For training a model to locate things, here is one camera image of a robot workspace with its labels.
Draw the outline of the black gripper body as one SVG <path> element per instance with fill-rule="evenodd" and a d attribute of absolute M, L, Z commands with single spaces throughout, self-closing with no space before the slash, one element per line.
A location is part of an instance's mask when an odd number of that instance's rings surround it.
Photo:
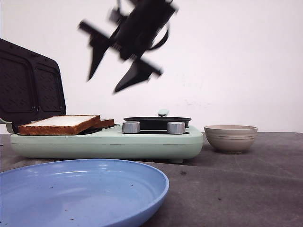
<path fill-rule="evenodd" d="M 115 45 L 120 46 L 123 60 L 141 57 L 147 50 L 158 48 L 153 40 L 168 23 L 177 8 L 166 0 L 133 0 L 134 9 L 127 16 L 120 8 L 112 9 L 109 20 L 118 25 L 113 33 Z"/>

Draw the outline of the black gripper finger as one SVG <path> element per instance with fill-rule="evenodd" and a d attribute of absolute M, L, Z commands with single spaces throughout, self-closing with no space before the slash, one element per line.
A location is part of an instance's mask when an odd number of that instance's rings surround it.
<path fill-rule="evenodd" d="M 88 75 L 89 81 L 92 79 L 96 69 L 98 68 L 101 60 L 103 59 L 105 52 L 111 46 L 111 41 L 106 35 L 92 27 L 85 20 L 80 22 L 79 29 L 83 30 L 84 32 L 90 35 L 89 45 L 92 47 L 92 59 Z"/>
<path fill-rule="evenodd" d="M 133 63 L 131 64 L 126 74 L 116 85 L 115 89 L 113 90 L 113 94 L 116 94 L 135 84 L 148 80 L 153 73 L 159 77 L 163 74 L 163 71 L 162 69 L 156 68 L 141 58 L 133 59 Z"/>

